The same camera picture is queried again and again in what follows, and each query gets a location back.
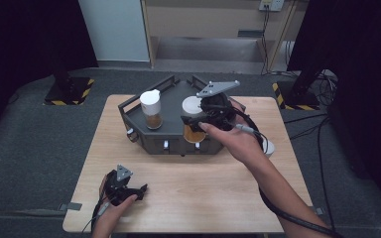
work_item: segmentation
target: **brown liquid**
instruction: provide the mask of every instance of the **brown liquid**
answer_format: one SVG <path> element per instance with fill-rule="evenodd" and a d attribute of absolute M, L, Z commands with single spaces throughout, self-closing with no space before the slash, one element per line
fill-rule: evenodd
<path fill-rule="evenodd" d="M 146 117 L 147 127 L 150 129 L 157 129 L 163 123 L 163 119 L 160 116 L 160 114 L 151 115 L 151 116 L 146 115 L 145 117 Z"/>
<path fill-rule="evenodd" d="M 205 133 L 194 132 L 190 126 L 184 125 L 184 138 L 190 143 L 198 143 L 205 139 Z"/>

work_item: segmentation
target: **wall socket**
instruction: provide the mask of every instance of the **wall socket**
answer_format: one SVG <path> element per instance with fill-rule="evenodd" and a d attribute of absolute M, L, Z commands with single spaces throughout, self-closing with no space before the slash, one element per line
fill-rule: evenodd
<path fill-rule="evenodd" d="M 261 0 L 261 4 L 259 4 L 260 11 L 266 11 L 265 8 L 268 6 L 269 11 L 271 12 L 279 12 L 283 8 L 285 0 Z"/>

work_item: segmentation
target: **black curtain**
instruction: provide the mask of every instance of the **black curtain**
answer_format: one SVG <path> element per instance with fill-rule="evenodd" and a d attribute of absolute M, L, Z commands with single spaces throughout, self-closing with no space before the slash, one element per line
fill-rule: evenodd
<path fill-rule="evenodd" d="M 329 34 L 332 41 L 319 47 Z M 331 119 L 345 131 L 342 146 L 355 151 L 348 159 L 358 157 L 381 188 L 381 1 L 312 0 L 288 70 L 308 68 L 317 52 L 326 56 L 319 69 L 338 77 Z"/>
<path fill-rule="evenodd" d="M 77 0 L 0 0 L 0 116 L 18 87 L 56 69 L 92 66 L 97 62 Z"/>

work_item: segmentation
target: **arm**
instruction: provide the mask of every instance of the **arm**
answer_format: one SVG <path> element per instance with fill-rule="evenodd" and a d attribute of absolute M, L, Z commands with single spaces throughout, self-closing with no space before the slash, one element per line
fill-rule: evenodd
<path fill-rule="evenodd" d="M 100 193 L 103 191 L 105 181 L 106 178 L 104 178 L 103 182 L 101 183 Z M 118 206 L 114 206 L 110 203 L 107 209 L 104 211 L 104 213 L 96 221 L 94 230 L 92 232 L 92 238 L 110 237 L 111 233 L 113 232 L 114 228 L 119 222 L 119 219 L 122 216 L 122 214 L 129 206 L 131 206 L 134 203 L 134 201 L 137 198 L 138 196 L 134 194 L 122 201 L 122 203 L 120 203 Z M 107 197 L 101 204 L 100 209 L 104 206 L 106 202 L 110 202 Z"/>
<path fill-rule="evenodd" d="M 236 123 L 247 124 L 239 116 L 236 118 Z M 265 156 L 255 136 L 238 129 L 221 131 L 206 123 L 200 123 L 199 127 L 227 147 L 230 154 L 247 167 L 275 206 L 308 222 L 326 227 Z M 328 237 L 281 217 L 278 218 L 289 237 Z"/>

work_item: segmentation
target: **human hand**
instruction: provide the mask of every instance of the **human hand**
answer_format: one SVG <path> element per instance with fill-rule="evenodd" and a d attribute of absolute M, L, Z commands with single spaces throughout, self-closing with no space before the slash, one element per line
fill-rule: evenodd
<path fill-rule="evenodd" d="M 99 194 L 102 194 L 104 191 L 104 184 L 106 183 L 107 176 L 103 178 L 103 181 L 101 182 Z M 105 193 L 103 193 L 102 197 L 103 202 L 100 206 L 101 207 L 106 204 L 106 202 L 109 202 L 106 210 L 104 213 L 98 218 L 96 221 L 94 231 L 92 232 L 93 238 L 99 238 L 99 237 L 109 237 L 110 234 L 113 232 L 114 228 L 116 227 L 120 217 L 122 214 L 126 211 L 128 207 L 130 207 L 134 201 L 138 198 L 138 195 L 133 194 L 126 198 L 122 203 L 120 203 L 118 206 L 114 206 L 110 203 L 109 198 Z"/>
<path fill-rule="evenodd" d="M 231 104 L 242 111 L 239 104 L 234 101 L 231 101 Z M 239 115 L 236 116 L 235 123 L 247 126 L 247 123 Z M 265 155 L 253 134 L 243 132 L 236 128 L 233 128 L 231 131 L 221 131 L 208 123 L 199 123 L 198 125 L 210 137 L 224 145 L 230 154 L 243 164 L 250 163 L 251 160 L 256 160 L 259 158 L 259 155 Z"/>

